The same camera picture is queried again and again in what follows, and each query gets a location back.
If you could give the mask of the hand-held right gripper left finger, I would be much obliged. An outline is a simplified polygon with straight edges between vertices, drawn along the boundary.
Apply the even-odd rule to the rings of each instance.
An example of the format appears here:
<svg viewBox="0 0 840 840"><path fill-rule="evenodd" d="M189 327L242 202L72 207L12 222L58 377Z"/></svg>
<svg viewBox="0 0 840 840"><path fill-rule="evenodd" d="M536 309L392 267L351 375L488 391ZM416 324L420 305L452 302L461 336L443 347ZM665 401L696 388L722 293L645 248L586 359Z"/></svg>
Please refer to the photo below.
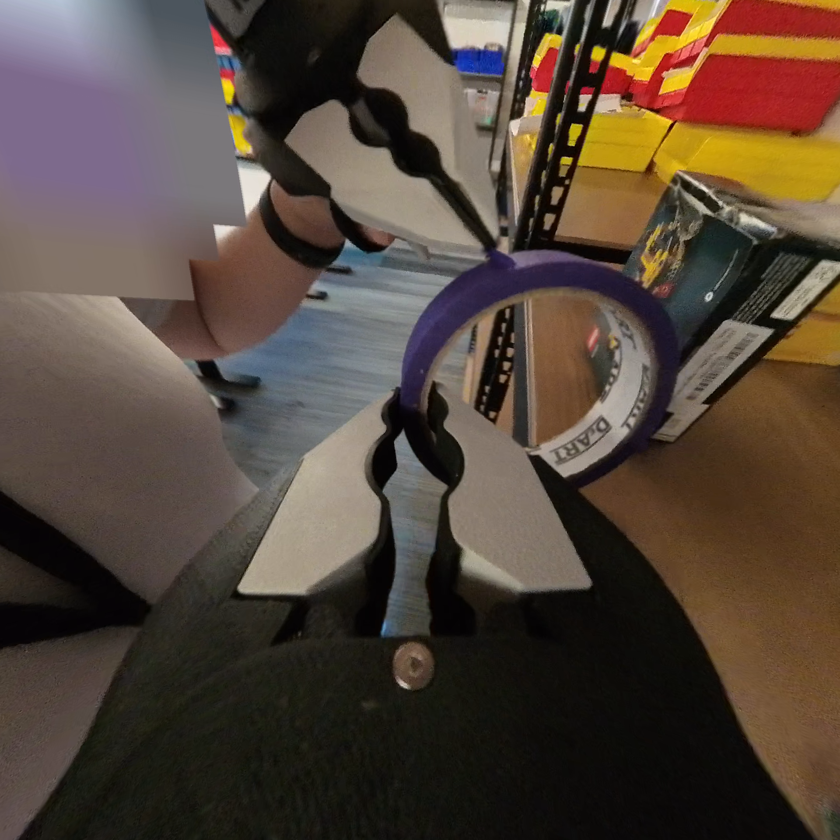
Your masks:
<svg viewBox="0 0 840 840"><path fill-rule="evenodd" d="M390 505L398 390L305 454L237 587L245 597L385 601L395 568Z"/></svg>

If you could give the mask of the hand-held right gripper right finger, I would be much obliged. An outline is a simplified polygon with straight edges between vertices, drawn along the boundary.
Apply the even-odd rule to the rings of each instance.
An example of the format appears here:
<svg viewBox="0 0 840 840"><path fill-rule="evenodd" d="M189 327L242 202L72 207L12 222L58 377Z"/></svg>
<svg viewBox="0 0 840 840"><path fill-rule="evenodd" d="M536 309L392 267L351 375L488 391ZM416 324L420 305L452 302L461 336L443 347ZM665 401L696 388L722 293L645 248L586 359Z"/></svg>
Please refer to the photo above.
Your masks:
<svg viewBox="0 0 840 840"><path fill-rule="evenodd" d="M500 605L587 592L592 578L526 451L436 386L428 423L448 480L427 570L434 621L483 621Z"/></svg>

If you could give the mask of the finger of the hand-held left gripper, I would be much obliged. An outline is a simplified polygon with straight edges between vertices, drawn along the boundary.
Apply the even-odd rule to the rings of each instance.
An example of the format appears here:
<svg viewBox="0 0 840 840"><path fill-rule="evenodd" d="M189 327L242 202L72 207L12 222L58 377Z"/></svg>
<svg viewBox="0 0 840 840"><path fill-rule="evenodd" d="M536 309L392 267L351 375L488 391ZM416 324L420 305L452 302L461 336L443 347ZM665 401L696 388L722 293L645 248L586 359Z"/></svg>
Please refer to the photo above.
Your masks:
<svg viewBox="0 0 840 840"><path fill-rule="evenodd" d="M462 151L475 134L453 112L440 150L414 131L399 98L331 100L306 113L286 139L289 150L326 182L352 222L418 248L461 256L492 249L490 178Z"/></svg>
<svg viewBox="0 0 840 840"><path fill-rule="evenodd" d="M397 168L428 184L455 218L445 223L445 241L454 245L463 234L463 248L494 249L493 183L457 69L393 16L368 42L359 79Z"/></svg>

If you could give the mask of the purple tape roll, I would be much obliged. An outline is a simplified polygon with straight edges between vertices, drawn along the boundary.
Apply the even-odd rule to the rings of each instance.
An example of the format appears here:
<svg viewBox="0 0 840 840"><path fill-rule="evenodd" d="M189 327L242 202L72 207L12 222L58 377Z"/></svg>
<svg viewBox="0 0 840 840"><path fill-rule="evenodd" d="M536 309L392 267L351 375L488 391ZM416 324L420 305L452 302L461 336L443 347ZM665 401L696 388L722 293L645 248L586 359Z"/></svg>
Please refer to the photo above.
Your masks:
<svg viewBox="0 0 840 840"><path fill-rule="evenodd" d="M620 271L558 250L504 255L497 250L457 276L423 310L403 354L400 411L412 451L432 475L449 480L428 420L435 370L453 339L487 313L534 295L590 298L606 310L620 340L620 360L599 406L529 454L575 487L603 478L642 451L673 394L679 342L663 305Z"/></svg>

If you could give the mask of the small black yellow toy box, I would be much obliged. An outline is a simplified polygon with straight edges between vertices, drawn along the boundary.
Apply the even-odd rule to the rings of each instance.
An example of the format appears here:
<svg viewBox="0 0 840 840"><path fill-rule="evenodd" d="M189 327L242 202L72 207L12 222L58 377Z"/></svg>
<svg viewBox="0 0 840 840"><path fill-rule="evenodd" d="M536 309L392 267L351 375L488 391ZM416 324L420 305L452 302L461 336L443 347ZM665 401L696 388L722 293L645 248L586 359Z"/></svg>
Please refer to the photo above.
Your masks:
<svg viewBox="0 0 840 840"><path fill-rule="evenodd" d="M677 171L623 272L677 336L674 391L652 436L672 444L837 287L838 205Z"/></svg>

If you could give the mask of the person's left forearm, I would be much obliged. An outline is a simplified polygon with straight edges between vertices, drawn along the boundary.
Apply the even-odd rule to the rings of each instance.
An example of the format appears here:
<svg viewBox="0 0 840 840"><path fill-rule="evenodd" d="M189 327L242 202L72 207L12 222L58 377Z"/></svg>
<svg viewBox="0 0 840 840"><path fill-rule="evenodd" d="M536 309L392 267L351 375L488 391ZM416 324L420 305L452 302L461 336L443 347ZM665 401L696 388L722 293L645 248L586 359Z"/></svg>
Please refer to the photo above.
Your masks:
<svg viewBox="0 0 840 840"><path fill-rule="evenodd" d="M277 331L322 273L271 239L258 210L221 237L216 260L191 262L194 299L175 301L154 334L183 359L208 361L255 347Z"/></svg>

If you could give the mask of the wooden desk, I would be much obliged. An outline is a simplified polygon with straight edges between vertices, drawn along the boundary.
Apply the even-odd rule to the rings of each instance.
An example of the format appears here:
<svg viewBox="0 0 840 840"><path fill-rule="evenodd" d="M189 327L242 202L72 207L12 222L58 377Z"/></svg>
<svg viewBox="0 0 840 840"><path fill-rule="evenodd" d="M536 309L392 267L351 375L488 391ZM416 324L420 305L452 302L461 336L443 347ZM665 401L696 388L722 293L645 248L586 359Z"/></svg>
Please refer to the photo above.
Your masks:
<svg viewBox="0 0 840 840"><path fill-rule="evenodd" d="M763 360L584 496L680 601L748 739L838 838L838 368Z"/></svg>

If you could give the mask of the person's left hand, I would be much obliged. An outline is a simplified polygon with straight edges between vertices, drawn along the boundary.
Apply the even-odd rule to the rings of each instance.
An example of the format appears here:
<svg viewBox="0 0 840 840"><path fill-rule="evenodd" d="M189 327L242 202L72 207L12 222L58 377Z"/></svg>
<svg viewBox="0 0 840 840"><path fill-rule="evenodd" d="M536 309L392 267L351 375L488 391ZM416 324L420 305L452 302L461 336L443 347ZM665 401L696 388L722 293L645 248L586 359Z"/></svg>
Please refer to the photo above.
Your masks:
<svg viewBox="0 0 840 840"><path fill-rule="evenodd" d="M385 231L350 221L339 226L329 199L321 196L294 196L277 180L269 183L271 202L278 217L297 238L323 249L336 249L351 242L366 253L388 249L396 237Z"/></svg>

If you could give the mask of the blue plastic bin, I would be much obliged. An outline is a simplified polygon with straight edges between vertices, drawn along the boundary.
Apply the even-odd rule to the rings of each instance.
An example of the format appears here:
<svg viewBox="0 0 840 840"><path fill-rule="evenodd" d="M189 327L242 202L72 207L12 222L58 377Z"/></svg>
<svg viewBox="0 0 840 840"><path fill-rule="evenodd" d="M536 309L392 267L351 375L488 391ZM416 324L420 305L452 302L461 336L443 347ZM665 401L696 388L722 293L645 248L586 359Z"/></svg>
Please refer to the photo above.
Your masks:
<svg viewBox="0 0 840 840"><path fill-rule="evenodd" d="M505 69L505 50L499 44L451 49L457 70L464 74L501 77Z"/></svg>

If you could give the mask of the grey background rack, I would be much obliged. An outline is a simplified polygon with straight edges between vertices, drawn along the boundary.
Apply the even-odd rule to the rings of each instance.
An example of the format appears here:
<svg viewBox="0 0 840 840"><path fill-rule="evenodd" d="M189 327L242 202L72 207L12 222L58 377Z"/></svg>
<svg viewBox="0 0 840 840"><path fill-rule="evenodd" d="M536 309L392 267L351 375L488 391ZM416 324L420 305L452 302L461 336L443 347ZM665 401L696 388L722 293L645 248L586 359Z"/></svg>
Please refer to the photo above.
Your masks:
<svg viewBox="0 0 840 840"><path fill-rule="evenodd" d="M451 49L499 44L505 50L501 77L461 73L468 107L477 129L496 140L518 114L530 88L532 60L541 37L548 2L439 2Z"/></svg>

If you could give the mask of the black metal rack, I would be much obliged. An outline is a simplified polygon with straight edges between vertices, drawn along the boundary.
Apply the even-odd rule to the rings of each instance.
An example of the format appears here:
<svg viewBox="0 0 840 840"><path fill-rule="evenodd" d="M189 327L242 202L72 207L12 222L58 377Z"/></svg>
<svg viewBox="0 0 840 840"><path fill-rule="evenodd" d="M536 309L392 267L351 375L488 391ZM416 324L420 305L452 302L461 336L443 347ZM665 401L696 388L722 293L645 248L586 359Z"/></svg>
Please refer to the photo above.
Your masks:
<svg viewBox="0 0 840 840"><path fill-rule="evenodd" d="M560 220L610 59L637 2L572 2L519 209L508 202L507 252L558 249ZM469 333L464 400L496 423L513 380L521 320L513 304L479 317Z"/></svg>

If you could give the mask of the yellow plastic bin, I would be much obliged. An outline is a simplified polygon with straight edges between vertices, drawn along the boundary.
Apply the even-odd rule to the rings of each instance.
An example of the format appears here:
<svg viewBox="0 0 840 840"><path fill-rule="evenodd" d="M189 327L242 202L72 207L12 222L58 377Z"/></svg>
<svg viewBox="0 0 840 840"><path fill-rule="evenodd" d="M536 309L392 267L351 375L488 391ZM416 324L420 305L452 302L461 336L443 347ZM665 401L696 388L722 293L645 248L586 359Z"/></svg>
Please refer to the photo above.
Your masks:
<svg viewBox="0 0 840 840"><path fill-rule="evenodd" d="M839 185L839 143L812 135L677 122L653 158L664 183L680 171L740 182L774 198L827 201Z"/></svg>
<svg viewBox="0 0 840 840"><path fill-rule="evenodd" d="M656 112L623 102L618 94L601 96L595 105L579 167L620 172L645 172L664 142L672 121ZM532 105L521 118L515 133L524 134L536 151L546 98L529 98Z"/></svg>

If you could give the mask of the wooden rack shelf board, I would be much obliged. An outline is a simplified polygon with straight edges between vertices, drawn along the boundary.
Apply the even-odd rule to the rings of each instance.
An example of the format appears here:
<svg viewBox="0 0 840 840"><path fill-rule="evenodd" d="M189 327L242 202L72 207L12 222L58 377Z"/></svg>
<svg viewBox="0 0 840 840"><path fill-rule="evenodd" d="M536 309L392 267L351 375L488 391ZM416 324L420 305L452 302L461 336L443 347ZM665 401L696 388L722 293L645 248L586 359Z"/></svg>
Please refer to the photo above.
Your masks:
<svg viewBox="0 0 840 840"><path fill-rule="evenodd" d="M516 123L507 130L508 246L512 251L532 153ZM579 167L563 208L557 244L632 250L666 189L651 172L618 171Z"/></svg>

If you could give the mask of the person's trouser leg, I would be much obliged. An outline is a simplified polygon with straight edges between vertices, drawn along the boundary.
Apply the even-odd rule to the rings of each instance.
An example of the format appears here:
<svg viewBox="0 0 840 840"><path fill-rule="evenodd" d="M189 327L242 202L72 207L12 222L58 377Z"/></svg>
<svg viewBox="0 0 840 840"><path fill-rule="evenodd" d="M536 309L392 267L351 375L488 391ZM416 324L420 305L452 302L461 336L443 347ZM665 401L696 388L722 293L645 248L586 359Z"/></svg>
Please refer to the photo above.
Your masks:
<svg viewBox="0 0 840 840"><path fill-rule="evenodd" d="M256 494L210 399L147 327L169 303L4 292L2 492L155 603ZM2 650L2 838L75 758L135 628Z"/></svg>

